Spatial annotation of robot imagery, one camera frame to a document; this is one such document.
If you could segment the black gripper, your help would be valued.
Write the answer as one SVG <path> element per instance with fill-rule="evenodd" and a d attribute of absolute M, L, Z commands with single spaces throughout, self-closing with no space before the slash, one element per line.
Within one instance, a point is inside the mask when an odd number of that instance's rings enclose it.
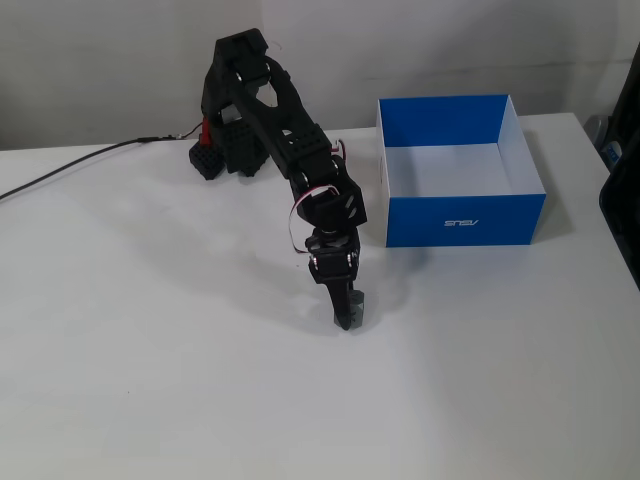
<path fill-rule="evenodd" d="M 363 302 L 364 293 L 354 287 L 360 256 L 356 229 L 326 232 L 315 228 L 305 241 L 310 254 L 309 270 L 318 284 L 325 284 L 334 311 L 334 321 L 344 331 L 352 326 L 351 302 Z"/>

